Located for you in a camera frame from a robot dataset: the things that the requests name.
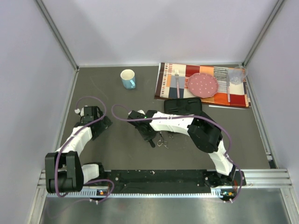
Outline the black handled comb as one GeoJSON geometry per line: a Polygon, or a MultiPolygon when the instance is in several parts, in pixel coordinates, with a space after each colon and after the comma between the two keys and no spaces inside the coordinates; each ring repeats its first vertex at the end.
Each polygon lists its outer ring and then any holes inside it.
{"type": "Polygon", "coordinates": [[[154,143],[153,140],[149,140],[149,143],[150,143],[150,145],[151,145],[152,148],[155,148],[155,147],[156,147],[156,145],[155,145],[155,143],[154,143]]]}

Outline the black zip tool case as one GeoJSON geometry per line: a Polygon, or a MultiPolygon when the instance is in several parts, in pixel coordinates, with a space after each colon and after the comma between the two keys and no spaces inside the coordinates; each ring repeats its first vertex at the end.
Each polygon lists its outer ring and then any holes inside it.
{"type": "Polygon", "coordinates": [[[198,97],[168,99],[164,101],[164,113],[175,115],[200,115],[202,102],[198,97]]]}

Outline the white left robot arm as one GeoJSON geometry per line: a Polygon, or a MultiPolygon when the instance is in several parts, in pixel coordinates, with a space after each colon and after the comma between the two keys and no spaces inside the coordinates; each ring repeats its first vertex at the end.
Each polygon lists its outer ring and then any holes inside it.
{"type": "Polygon", "coordinates": [[[106,174],[100,162],[81,165],[79,156],[85,145],[95,140],[112,125],[98,106],[76,109],[80,120],[66,142],[55,152],[45,156],[45,180],[48,193],[80,192],[84,184],[92,181],[96,185],[105,182],[106,174]]]}

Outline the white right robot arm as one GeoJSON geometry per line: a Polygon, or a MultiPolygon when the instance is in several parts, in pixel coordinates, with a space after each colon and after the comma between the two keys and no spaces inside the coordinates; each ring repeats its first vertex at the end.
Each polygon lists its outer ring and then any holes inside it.
{"type": "Polygon", "coordinates": [[[228,159],[221,129],[204,113],[197,118],[154,110],[131,111],[128,120],[152,147],[156,146],[153,139],[162,131],[189,136],[200,151],[209,154],[222,184],[228,185],[235,179],[235,165],[228,159]]]}

